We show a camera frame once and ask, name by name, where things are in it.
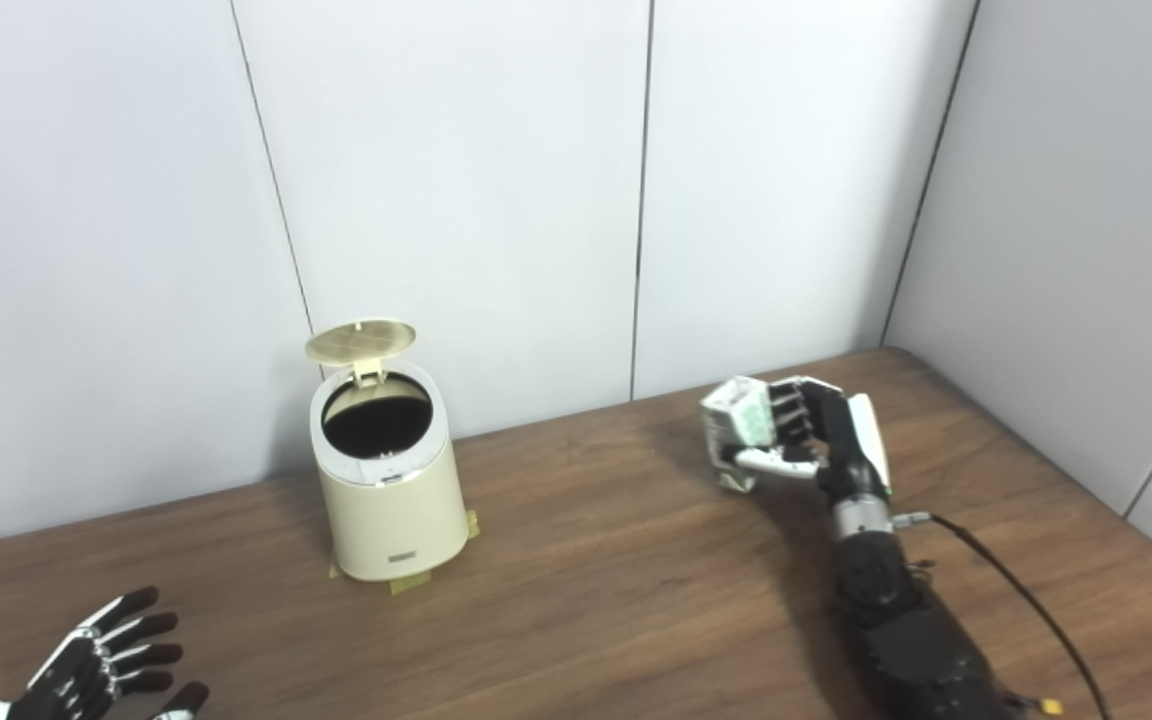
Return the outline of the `white and black right hand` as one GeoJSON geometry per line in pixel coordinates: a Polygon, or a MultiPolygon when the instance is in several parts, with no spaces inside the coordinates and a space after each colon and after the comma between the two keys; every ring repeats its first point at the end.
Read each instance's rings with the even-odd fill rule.
{"type": "Polygon", "coordinates": [[[867,395],[847,396],[832,384],[791,376],[767,386],[772,445],[726,445],[732,468],[814,480],[832,503],[877,497],[890,501],[890,470],[867,395]]]}

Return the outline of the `white and black left hand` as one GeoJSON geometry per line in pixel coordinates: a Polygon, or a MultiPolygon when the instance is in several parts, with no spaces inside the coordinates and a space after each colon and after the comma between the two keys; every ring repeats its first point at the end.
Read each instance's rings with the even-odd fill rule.
{"type": "Polygon", "coordinates": [[[150,614],[156,585],[120,594],[65,634],[15,700],[0,700],[0,719],[105,719],[136,694],[164,694],[180,644],[156,643],[179,626],[175,612],[150,614]]]}

